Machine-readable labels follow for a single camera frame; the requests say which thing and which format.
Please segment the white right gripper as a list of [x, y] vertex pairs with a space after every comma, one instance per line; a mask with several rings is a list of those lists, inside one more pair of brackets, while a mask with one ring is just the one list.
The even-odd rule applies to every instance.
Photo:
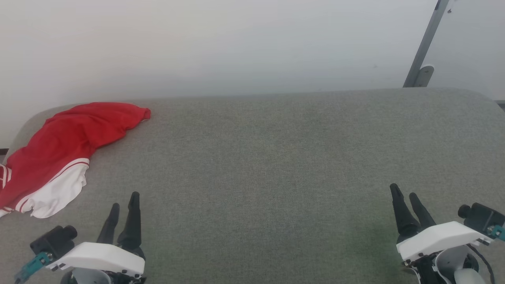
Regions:
[[474, 245], [490, 244], [491, 238], [456, 221], [436, 222], [414, 193], [409, 200], [418, 221], [412, 216], [398, 185], [390, 192], [397, 225], [397, 251], [404, 266], [419, 284], [484, 284], [480, 268], [465, 268]]

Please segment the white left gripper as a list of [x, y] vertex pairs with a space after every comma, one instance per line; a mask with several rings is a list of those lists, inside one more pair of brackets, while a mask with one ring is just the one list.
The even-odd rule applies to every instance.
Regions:
[[120, 205], [114, 203], [103, 224], [97, 243], [83, 242], [47, 266], [71, 271], [63, 284], [144, 284], [146, 257], [141, 249], [140, 194], [133, 192], [128, 203], [124, 230], [114, 246]]

